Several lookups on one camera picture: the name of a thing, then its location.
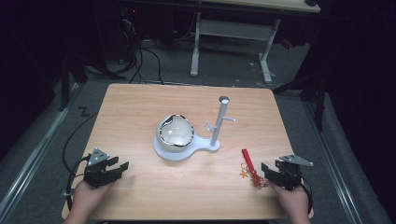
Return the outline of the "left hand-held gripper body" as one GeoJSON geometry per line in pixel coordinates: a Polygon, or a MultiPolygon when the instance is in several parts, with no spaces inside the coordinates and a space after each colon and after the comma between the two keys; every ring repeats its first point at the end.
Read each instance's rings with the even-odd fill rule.
{"type": "Polygon", "coordinates": [[[110,156],[96,147],[88,159],[83,180],[96,189],[113,182],[112,174],[106,170],[110,162],[110,156]]]}

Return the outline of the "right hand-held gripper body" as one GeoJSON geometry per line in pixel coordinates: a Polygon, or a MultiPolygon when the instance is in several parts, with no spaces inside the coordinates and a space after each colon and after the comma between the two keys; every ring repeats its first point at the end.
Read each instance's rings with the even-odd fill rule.
{"type": "Polygon", "coordinates": [[[276,160],[276,167],[278,168],[276,183],[287,190],[300,186],[302,183],[302,165],[313,166],[314,163],[295,154],[281,156],[276,160]]]}

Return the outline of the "red strap keychain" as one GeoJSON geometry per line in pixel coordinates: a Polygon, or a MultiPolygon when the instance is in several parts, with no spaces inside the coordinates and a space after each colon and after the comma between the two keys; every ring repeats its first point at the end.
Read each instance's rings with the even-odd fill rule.
{"type": "Polygon", "coordinates": [[[255,169],[252,159],[250,158],[250,155],[246,148],[242,149],[242,155],[245,161],[241,163],[240,175],[243,178],[249,177],[252,181],[253,186],[256,188],[268,187],[268,180],[258,175],[258,172],[255,169]]]}

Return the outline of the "person's right hand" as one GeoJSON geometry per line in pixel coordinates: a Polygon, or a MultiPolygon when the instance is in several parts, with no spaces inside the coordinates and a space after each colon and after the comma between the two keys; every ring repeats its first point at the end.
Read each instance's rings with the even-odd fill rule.
{"type": "Polygon", "coordinates": [[[276,192],[280,205],[288,217],[309,217],[308,197],[302,187],[289,191],[273,182],[270,182],[269,186],[276,192]]]}

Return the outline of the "person's left hand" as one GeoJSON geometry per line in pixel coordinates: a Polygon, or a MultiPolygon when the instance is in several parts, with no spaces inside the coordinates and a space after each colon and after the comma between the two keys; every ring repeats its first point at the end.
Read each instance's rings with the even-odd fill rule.
{"type": "Polygon", "coordinates": [[[79,182],[75,189],[74,202],[69,214],[81,214],[89,217],[112,186],[113,184],[110,183],[96,189],[85,181],[79,182]]]}

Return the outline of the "white bowl with silver rim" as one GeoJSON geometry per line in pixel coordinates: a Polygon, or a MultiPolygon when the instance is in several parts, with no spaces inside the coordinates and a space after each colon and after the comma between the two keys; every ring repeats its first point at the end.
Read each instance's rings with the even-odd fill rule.
{"type": "Polygon", "coordinates": [[[182,151],[192,142],[194,128],[184,116],[169,115],[158,124],[155,137],[161,149],[176,153],[182,151]]]}

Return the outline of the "white tree-shaped stand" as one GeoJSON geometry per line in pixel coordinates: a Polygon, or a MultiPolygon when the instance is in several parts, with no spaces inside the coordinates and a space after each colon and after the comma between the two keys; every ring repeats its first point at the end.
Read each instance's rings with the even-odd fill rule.
{"type": "Polygon", "coordinates": [[[206,123],[207,129],[212,133],[210,137],[202,137],[194,129],[194,138],[192,142],[182,151],[173,153],[161,149],[159,144],[156,142],[156,137],[154,136],[153,147],[155,152],[167,161],[184,161],[197,151],[217,152],[220,148],[219,132],[222,122],[224,120],[234,121],[233,118],[226,117],[226,111],[229,103],[230,99],[227,96],[220,96],[219,113],[217,115],[216,123],[214,125],[211,125],[209,122],[206,123]]]}

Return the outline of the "black metal stand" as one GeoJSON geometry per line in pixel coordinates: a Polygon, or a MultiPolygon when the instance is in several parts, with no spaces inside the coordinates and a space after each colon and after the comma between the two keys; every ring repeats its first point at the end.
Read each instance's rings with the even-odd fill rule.
{"type": "Polygon", "coordinates": [[[314,122],[322,131],[322,116],[325,109],[325,92],[327,78],[325,75],[312,74],[305,77],[295,78],[292,82],[282,85],[273,90],[273,94],[280,94],[288,90],[301,90],[300,99],[304,102],[314,101],[314,122]]]}
{"type": "Polygon", "coordinates": [[[70,77],[72,77],[77,84],[85,84],[88,80],[82,58],[77,54],[67,53],[61,63],[62,102],[60,111],[65,110],[70,102],[70,77]]]}

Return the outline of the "dark computer tower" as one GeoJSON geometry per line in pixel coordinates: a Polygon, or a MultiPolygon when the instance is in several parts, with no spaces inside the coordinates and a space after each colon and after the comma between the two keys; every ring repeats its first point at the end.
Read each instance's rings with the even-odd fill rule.
{"type": "Polygon", "coordinates": [[[126,56],[129,63],[134,62],[135,51],[140,43],[139,14],[136,7],[120,6],[120,26],[126,46],[126,56]]]}

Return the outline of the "white-framed desk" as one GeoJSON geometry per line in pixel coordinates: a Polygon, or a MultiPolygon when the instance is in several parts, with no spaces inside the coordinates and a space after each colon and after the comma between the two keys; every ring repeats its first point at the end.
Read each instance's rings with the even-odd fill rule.
{"type": "MultiPolygon", "coordinates": [[[[226,7],[250,7],[252,9],[268,9],[272,12],[319,13],[321,8],[318,0],[196,0],[202,7],[204,3],[220,4],[226,7]]],[[[264,41],[263,52],[258,54],[263,81],[272,82],[267,57],[276,37],[281,19],[276,16],[272,24],[262,25],[242,21],[225,21],[223,19],[203,19],[201,13],[196,13],[194,48],[191,58],[191,76],[199,74],[200,37],[202,35],[231,37],[246,40],[264,41]]]]}

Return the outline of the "aluminium floor rail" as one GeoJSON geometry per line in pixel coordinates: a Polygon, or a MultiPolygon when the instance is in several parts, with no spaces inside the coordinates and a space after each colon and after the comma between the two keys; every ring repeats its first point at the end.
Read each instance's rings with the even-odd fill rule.
{"type": "Polygon", "coordinates": [[[322,153],[325,166],[328,169],[332,184],[335,187],[337,197],[339,198],[339,201],[341,202],[341,205],[346,213],[349,224],[362,224],[361,215],[352,199],[346,181],[343,178],[340,169],[333,157],[330,145],[328,144],[323,131],[321,131],[316,124],[314,107],[308,102],[303,102],[303,107],[305,113],[310,119],[310,123],[313,126],[313,129],[319,141],[319,148],[322,153]]]}
{"type": "Polygon", "coordinates": [[[6,224],[38,167],[49,145],[78,97],[83,84],[73,84],[70,101],[63,105],[59,96],[36,119],[0,163],[0,224],[6,224]]]}

